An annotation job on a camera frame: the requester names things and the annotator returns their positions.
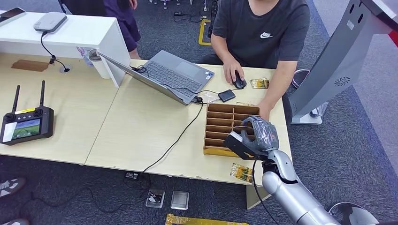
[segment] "gray kiosk stand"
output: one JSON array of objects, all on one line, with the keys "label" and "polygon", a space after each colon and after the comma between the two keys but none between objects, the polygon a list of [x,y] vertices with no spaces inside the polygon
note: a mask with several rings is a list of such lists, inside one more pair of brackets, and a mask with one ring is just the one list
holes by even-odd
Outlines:
[{"label": "gray kiosk stand", "polygon": [[374,34],[398,32],[398,0],[351,0],[340,24],[289,98],[292,124],[321,124],[312,111],[358,80]]}]

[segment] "person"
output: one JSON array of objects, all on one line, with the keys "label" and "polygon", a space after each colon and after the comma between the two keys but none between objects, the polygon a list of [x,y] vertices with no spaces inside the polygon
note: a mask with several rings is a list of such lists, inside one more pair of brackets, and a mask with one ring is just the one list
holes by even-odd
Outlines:
[{"label": "person", "polygon": [[[0,199],[19,191],[25,183],[25,178],[16,178],[0,184]],[[26,219],[15,219],[3,225],[29,225],[29,221]]]},{"label": "person", "polygon": [[137,42],[141,39],[133,10],[138,6],[137,0],[58,0],[62,11],[74,15],[115,17],[122,31],[124,42],[130,58],[141,59],[137,52]]},{"label": "person", "polygon": [[309,20],[305,0],[221,0],[211,35],[215,54],[201,63],[223,65],[228,83],[236,80],[235,71],[244,79],[242,67],[276,68],[257,105],[269,120],[278,100],[287,98]]},{"label": "person", "polygon": [[141,35],[133,14],[137,6],[137,0],[104,0],[106,16],[117,18],[130,58],[140,60],[137,42]]}]

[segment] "card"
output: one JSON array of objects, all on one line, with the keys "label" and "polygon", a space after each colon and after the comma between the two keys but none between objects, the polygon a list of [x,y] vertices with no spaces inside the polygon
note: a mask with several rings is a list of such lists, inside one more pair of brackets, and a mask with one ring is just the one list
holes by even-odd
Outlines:
[{"label": "card", "polygon": [[250,80],[250,84],[252,85],[252,88],[268,89],[269,80],[267,80],[266,78],[253,79]]},{"label": "card", "polygon": [[244,165],[232,163],[232,169],[230,175],[232,177],[238,178],[239,180],[243,180],[253,184],[252,169]]},{"label": "card", "polygon": [[244,106],[256,106],[256,105],[253,105],[253,104],[243,103],[243,102],[237,102],[236,104],[237,105],[244,105]]}]

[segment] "laptop keyboard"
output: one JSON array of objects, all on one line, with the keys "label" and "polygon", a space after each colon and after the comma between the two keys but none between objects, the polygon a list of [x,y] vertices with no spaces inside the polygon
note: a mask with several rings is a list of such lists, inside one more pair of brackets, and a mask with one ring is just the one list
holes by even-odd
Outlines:
[{"label": "laptop keyboard", "polygon": [[169,68],[166,68],[156,62],[149,62],[145,68],[149,73],[149,78],[155,80],[160,84],[166,84],[168,88],[175,89],[181,94],[192,97],[194,94],[192,92],[197,92],[201,84],[188,77],[180,76]]}]

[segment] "computer mouse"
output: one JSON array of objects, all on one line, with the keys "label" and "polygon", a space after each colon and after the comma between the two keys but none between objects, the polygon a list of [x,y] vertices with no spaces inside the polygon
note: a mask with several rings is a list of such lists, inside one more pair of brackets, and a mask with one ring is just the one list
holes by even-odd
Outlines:
[{"label": "computer mouse", "polygon": [[236,81],[232,82],[237,89],[243,89],[246,87],[247,83],[246,80],[241,80],[239,73],[235,71]]}]

